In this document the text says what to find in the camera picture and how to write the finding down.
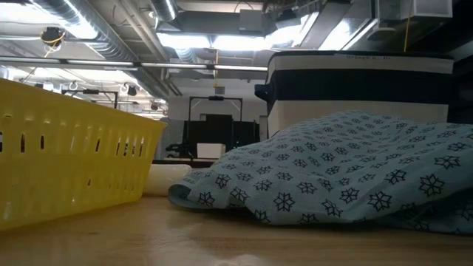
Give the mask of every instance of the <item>table surface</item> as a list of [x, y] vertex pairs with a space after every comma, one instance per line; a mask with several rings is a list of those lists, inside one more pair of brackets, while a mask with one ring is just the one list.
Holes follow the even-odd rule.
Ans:
[[142, 198], [0, 233], [2, 265], [471, 265], [473, 238], [373, 225], [276, 227]]

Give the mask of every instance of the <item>ceiling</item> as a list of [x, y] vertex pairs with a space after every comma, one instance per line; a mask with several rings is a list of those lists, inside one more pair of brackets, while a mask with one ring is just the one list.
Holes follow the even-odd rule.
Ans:
[[[138, 10], [140, 17], [147, 23], [147, 25], [141, 25], [139, 28], [143, 29], [143, 27], [148, 27], [154, 33], [156, 31], [154, 28], [155, 20], [149, 15], [152, 11], [150, 1], [132, 0], [131, 2]], [[128, 47], [130, 52], [136, 55], [138, 61], [162, 61], [157, 57], [156, 52], [154, 51], [155, 47], [150, 48], [150, 46], [143, 40], [143, 34], [141, 36], [137, 34], [136, 28], [130, 24], [122, 10], [117, 7], [117, 1], [89, 0], [89, 3], [100, 17], [102, 17], [110, 26], [111, 30], [107, 30], [107, 34], [116, 34], [121, 40], [123, 40], [125, 47]], [[395, 34], [390, 38], [382, 41], [367, 40], [367, 36], [372, 32], [372, 29], [369, 28], [366, 32], [363, 30], [368, 27], [370, 22], [373, 22], [373, 20], [379, 16], [378, 13], [372, 14], [371, 1], [368, 0], [355, 0], [353, 2], [328, 1], [327, 3], [325, 3], [325, 1], [288, 0], [256, 0], [249, 2], [226, 0], [176, 0], [175, 3], [180, 11], [177, 16], [178, 22], [179, 16], [183, 11], [185, 11], [185, 13], [226, 13], [229, 14], [229, 16], [223, 17], [230, 18], [232, 13], [239, 13], [242, 10], [261, 10], [265, 12], [265, 17], [270, 20], [272, 19], [272, 23], [274, 23], [275, 17], [277, 17], [278, 14], [280, 14], [280, 11], [284, 9], [298, 7], [298, 9], [295, 10], [298, 17], [302, 17], [304, 15], [303, 12], [306, 12], [305, 9], [307, 9], [309, 10], [306, 12], [307, 16], [303, 18], [304, 20], [301, 18], [302, 24], [298, 29], [303, 31], [304, 24], [306, 24], [309, 33], [307, 34], [305, 41], [308, 38], [313, 38], [315, 41], [308, 44], [302, 42], [300, 48], [304, 49], [339, 50], [347, 46], [351, 41], [356, 39], [356, 37], [360, 38], [358, 38], [356, 42], [353, 42], [350, 48], [351, 50], [385, 50], [390, 52], [400, 52], [404, 45], [406, 20], [402, 18], [389, 18], [383, 20], [387, 26], [395, 29]], [[14, 35], [17, 37], [23, 36], [35, 38], [39, 37], [46, 27], [63, 28], [63, 24], [61, 24], [57, 18], [47, 15], [43, 10], [34, 8], [30, 4], [6, 4], [0, 1], [0, 8], [2, 10], [8, 10], [8, 12], [0, 13], [0, 35], [3, 37], [6, 35]], [[313, 14], [313, 12], [317, 12], [318, 16], [314, 16], [314, 18], [316, 18], [315, 22], [312, 21], [312, 24], [309, 24], [310, 14]], [[136, 18], [134, 18], [134, 21], [139, 24], [139, 21]], [[447, 18], [415, 16], [412, 19], [411, 25], [412, 43], [421, 40], [424, 36], [435, 31], [437, 28], [444, 25], [446, 21]], [[166, 25], [166, 23], [160, 22], [157, 31], [165, 28]], [[175, 21], [169, 22], [169, 27], [170, 26], [176, 26]], [[317, 26], [322, 28], [312, 33], [311, 30], [314, 30]], [[216, 40], [215, 36], [208, 36], [211, 42]], [[67, 41], [66, 39], [58, 51], [48, 54], [48, 58], [103, 60], [103, 56], [91, 49], [90, 45], [81, 43], [77, 40], [74, 41], [73, 37], [74, 36], [68, 34], [67, 39], [70, 39], [70, 41]], [[317, 43], [317, 46], [312, 47], [311, 44], [315, 43]], [[294, 44], [295, 43], [291, 41], [290, 43], [278, 44], [276, 46], [273, 45], [270, 49], [255, 51], [219, 50], [218, 59], [215, 51], [207, 48], [192, 48], [192, 51], [195, 53], [197, 60], [204, 64], [214, 64], [218, 60], [218, 64], [266, 67], [270, 57], [275, 52], [286, 49], [297, 49], [298, 46], [294, 46]], [[48, 49], [49, 48], [38, 39], [25, 41], [19, 39], [6, 40], [3, 38], [0, 40], [0, 56], [44, 57], [48, 53]], [[182, 61], [182, 58], [178, 56], [176, 50], [172, 47], [164, 47], [160, 52], [163, 52], [163, 54], [169, 58], [170, 62], [180, 63]], [[106, 91], [119, 91], [120, 89], [126, 90], [126, 86], [129, 84], [139, 85], [138, 88], [141, 88], [142, 84], [140, 80], [137, 80], [136, 77], [133, 76], [133, 72], [127, 71], [64, 68], [53, 69], [36, 65], [8, 67], [14, 76], [13, 78], [16, 80], [25, 78], [33, 69], [35, 69], [35, 67], [38, 67], [28, 78], [27, 82], [31, 84], [50, 81], [54, 83], [55, 87], [69, 87], [71, 83], [75, 82], [75, 84], [79, 84], [79, 88], [99, 88]], [[166, 79], [166, 82], [173, 83], [180, 91], [180, 93], [172, 93], [175, 89], [172, 89], [172, 86], [171, 88], [169, 88], [170, 86], [165, 86], [168, 90], [166, 97], [209, 96], [214, 94], [214, 78], [216, 74], [214, 71], [170, 69], [168, 75], [166, 72], [163, 72], [162, 74], [159, 69], [147, 69], [146, 71], [155, 81], [160, 81], [164, 77], [169, 77], [169, 79]], [[225, 96], [244, 98], [246, 100], [257, 100], [253, 95], [254, 85], [264, 83], [266, 73], [219, 71], [217, 77], [218, 86], [225, 87]], [[139, 89], [137, 96], [135, 96], [135, 100], [138, 99], [138, 102], [135, 101], [131, 112], [142, 112], [142, 110], [145, 110], [143, 112], [147, 112], [146, 110], [149, 110], [149, 101], [155, 100], [156, 98], [157, 97], [152, 97], [147, 93], [145, 89]], [[107, 98], [104, 96], [98, 96], [98, 100], [107, 100]], [[126, 106], [126, 108], [129, 109], [130, 103], [127, 103], [127, 101], [132, 102], [133, 97], [122, 92], [121, 100], [125, 102], [122, 105], [122, 108], [125, 108], [124, 106]], [[164, 114], [166, 114], [166, 105], [163, 105], [162, 109], [164, 110]]]

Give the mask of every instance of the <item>light blue fabric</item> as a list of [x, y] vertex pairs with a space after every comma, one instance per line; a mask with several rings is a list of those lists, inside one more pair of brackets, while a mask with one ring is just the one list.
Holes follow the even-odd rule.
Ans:
[[169, 189], [189, 208], [273, 225], [360, 222], [473, 233], [473, 126], [363, 112], [308, 120], [228, 152]]

